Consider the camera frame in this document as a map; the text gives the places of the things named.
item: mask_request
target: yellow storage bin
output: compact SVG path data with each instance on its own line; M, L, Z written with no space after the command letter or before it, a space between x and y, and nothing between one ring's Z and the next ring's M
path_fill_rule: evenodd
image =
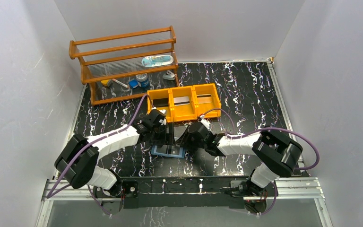
M154 106L158 110L166 110L166 121L167 122L173 122L173 115L172 115L172 108L173 108L173 97L171 90L166 89L158 89L158 90L149 90L147 91L147 94L151 98L152 102L154 103ZM151 102L148 100L148 114L151 112L152 106Z
M196 95L197 116L213 108L220 108L218 92L215 84L193 85ZM205 118L220 117L220 110L213 110L205 115Z
M197 119L196 98L192 86L171 88L173 95L173 121L181 122Z

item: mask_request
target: wooden shelf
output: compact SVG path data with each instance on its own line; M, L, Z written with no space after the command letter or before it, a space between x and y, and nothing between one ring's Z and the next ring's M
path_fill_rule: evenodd
M119 46L107 46L118 41ZM176 36L173 27L166 27L142 32L134 32L122 35L112 35L101 38L93 38L80 41L70 41L69 56L71 59L77 58L81 66L81 82L89 84L91 88L92 105L105 104L110 102L122 101L132 98L142 97L145 93L139 93L128 96L121 96L105 100L95 99L95 83L106 79L119 79L123 77L131 77L143 73L154 73L160 71L172 70L175 74L176 86L179 86L176 70L178 68L177 58L174 52L174 44ZM100 58L112 52L120 52L130 49L140 50L144 47L169 44L168 49L154 50L148 52L139 52L133 54L120 55L109 58ZM94 45L93 49L83 48L83 46ZM164 66L147 68L141 64L146 56L169 54L173 56L173 63Z

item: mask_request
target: blue jar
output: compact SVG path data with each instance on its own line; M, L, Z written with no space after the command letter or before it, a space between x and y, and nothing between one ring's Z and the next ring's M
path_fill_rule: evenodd
M146 74L146 73L136 75L136 80L137 80L138 85L140 87L148 87L149 86L148 74Z

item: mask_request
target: white backdrop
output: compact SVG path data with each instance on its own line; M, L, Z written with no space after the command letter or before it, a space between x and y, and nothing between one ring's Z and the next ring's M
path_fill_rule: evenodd
M35 225L82 91L72 39L52 0L0 0L0 227Z
M363 226L363 1L306 0L275 63L334 226Z
M179 61L275 56L304 0L55 0L76 40L173 25Z

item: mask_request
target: black marble table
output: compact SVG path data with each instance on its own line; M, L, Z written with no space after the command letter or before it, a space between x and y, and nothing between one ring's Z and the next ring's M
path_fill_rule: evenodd
M152 85L169 87L162 79L164 72L150 75ZM179 64L180 86L215 83L222 109L232 117L239 133L250 132L265 125L286 128L280 104L265 62L187 63ZM91 106L87 87L78 113L74 133L84 136L108 132L127 124L140 99ZM140 115L146 114L147 103ZM225 114L212 119L216 132L230 131ZM189 122L178 123L175 135L181 135ZM119 176L223 176L249 175L260 165L256 156L232 155L213 157L205 151L187 152L184 159L151 155L148 143L117 150L99 161L101 167L113 169Z

